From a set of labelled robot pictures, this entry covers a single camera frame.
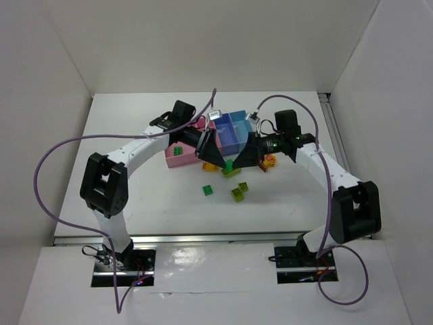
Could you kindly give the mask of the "yellow lego brick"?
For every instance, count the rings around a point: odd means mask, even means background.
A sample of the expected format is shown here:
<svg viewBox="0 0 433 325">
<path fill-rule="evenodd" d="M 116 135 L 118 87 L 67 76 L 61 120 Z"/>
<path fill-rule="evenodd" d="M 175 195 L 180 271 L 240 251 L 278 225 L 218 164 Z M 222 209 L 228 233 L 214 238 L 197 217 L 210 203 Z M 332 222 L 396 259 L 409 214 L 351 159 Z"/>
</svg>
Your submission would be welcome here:
<svg viewBox="0 0 433 325">
<path fill-rule="evenodd" d="M 211 164 L 209 162 L 204 162 L 202 164 L 202 170 L 206 171 L 206 172 L 218 172 L 219 171 L 219 167 L 216 166 L 216 165 L 214 165 L 214 164 Z"/>
</svg>

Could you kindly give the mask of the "large lime lego brick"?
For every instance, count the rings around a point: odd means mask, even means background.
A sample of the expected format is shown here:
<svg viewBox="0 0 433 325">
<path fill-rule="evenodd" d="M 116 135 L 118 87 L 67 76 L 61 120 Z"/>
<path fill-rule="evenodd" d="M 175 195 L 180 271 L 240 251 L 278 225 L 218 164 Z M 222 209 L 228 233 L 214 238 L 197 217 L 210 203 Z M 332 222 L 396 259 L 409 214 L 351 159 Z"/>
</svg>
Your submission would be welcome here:
<svg viewBox="0 0 433 325">
<path fill-rule="evenodd" d="M 240 168 L 238 168 L 238 169 L 227 169 L 227 168 L 221 169 L 221 173 L 222 173 L 224 178 L 231 178 L 231 177 L 241 173 L 241 171 L 242 170 Z"/>
</svg>

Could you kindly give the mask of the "dark green curved lego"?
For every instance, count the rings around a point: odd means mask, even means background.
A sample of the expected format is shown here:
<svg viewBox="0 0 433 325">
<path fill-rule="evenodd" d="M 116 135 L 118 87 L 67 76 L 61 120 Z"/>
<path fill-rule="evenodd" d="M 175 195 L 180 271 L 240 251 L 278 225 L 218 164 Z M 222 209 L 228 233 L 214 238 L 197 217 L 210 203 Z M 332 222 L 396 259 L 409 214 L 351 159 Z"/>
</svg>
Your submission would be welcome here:
<svg viewBox="0 0 433 325">
<path fill-rule="evenodd" d="M 175 146 L 173 148 L 173 156 L 180 156 L 183 154 L 183 148 L 181 146 Z"/>
</svg>

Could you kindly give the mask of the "lime lego pair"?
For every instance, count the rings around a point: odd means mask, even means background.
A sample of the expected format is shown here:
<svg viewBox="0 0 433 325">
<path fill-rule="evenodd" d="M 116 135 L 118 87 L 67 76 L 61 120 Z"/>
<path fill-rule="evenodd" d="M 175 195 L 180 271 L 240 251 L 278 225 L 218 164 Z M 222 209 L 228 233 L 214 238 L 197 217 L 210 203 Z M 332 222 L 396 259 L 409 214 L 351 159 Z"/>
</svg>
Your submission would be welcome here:
<svg viewBox="0 0 433 325">
<path fill-rule="evenodd" d="M 249 190 L 246 182 L 238 183 L 237 187 L 231 190 L 231 195 L 235 202 L 241 202 L 244 199 L 244 193 Z"/>
</svg>

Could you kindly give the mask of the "small dark green lego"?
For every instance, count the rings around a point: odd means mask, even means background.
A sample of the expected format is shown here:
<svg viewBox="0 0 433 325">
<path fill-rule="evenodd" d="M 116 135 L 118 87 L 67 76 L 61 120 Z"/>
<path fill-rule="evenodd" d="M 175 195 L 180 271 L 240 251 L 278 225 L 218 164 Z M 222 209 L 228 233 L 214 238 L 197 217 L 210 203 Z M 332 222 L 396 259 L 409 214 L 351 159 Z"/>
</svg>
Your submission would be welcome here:
<svg viewBox="0 0 433 325">
<path fill-rule="evenodd" d="M 203 190 L 203 193 L 204 193 L 205 196 L 209 196 L 209 195 L 213 194 L 213 189 L 212 189 L 211 185 L 204 186 L 202 188 L 202 190 Z"/>
</svg>

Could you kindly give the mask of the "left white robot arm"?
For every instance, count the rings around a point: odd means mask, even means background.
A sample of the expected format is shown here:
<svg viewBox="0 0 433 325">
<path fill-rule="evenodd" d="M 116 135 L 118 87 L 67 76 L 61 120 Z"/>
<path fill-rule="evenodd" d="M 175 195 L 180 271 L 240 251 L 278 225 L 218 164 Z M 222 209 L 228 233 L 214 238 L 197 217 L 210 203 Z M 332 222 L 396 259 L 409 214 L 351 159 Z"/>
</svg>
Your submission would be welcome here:
<svg viewBox="0 0 433 325">
<path fill-rule="evenodd" d="M 134 249 L 123 215 L 129 199 L 128 180 L 141 165 L 180 142 L 192 147 L 200 160 L 225 167 L 216 129 L 192 126 L 195 113 L 194 106 L 177 100 L 171 111 L 152 120 L 137 139 L 108 154 L 95 152 L 87 160 L 80 197 L 93 211 L 104 234 L 106 254 L 122 264 L 131 260 Z"/>
</svg>

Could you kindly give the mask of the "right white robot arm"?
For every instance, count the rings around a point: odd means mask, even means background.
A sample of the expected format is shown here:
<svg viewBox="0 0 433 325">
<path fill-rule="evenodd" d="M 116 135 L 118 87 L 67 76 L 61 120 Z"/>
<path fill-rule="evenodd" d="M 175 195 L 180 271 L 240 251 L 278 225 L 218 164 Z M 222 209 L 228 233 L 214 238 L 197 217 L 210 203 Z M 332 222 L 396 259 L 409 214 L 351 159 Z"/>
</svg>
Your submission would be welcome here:
<svg viewBox="0 0 433 325">
<path fill-rule="evenodd" d="M 322 250 L 378 233 L 382 228 L 378 187 L 361 181 L 340 166 L 317 138 L 303 133 L 296 112 L 275 113 L 276 130 L 261 136 L 250 132 L 233 168 L 255 167 L 268 154 L 282 153 L 303 167 L 327 192 L 325 224 L 300 235 L 293 258 L 310 263 Z"/>
</svg>

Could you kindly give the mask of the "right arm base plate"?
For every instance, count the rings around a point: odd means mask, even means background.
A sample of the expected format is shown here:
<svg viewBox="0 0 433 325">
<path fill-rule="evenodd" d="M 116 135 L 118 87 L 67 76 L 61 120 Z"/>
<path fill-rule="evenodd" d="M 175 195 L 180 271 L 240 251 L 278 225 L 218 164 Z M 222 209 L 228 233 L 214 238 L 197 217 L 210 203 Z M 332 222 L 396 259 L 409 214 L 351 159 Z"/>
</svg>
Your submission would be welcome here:
<svg viewBox="0 0 433 325">
<path fill-rule="evenodd" d="M 315 253 L 301 253 L 295 246 L 276 246 L 268 261 L 275 264 L 278 284 L 338 281 L 333 253 L 316 259 Z"/>
</svg>

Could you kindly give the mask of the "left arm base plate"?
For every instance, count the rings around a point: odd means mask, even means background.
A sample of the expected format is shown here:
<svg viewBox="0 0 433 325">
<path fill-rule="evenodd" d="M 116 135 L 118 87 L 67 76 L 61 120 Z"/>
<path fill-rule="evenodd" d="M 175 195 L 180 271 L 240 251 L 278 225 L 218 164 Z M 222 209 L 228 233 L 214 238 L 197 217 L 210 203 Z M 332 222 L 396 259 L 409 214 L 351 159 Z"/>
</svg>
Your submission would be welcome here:
<svg viewBox="0 0 433 325">
<path fill-rule="evenodd" d="M 129 287 L 136 282 L 136 286 L 153 286 L 156 262 L 154 248 L 139 248 L 132 252 L 124 262 L 113 262 L 112 257 L 101 246 L 84 245 L 81 253 L 95 259 L 91 287 L 113 287 L 114 269 L 117 274 L 119 287 Z"/>
</svg>

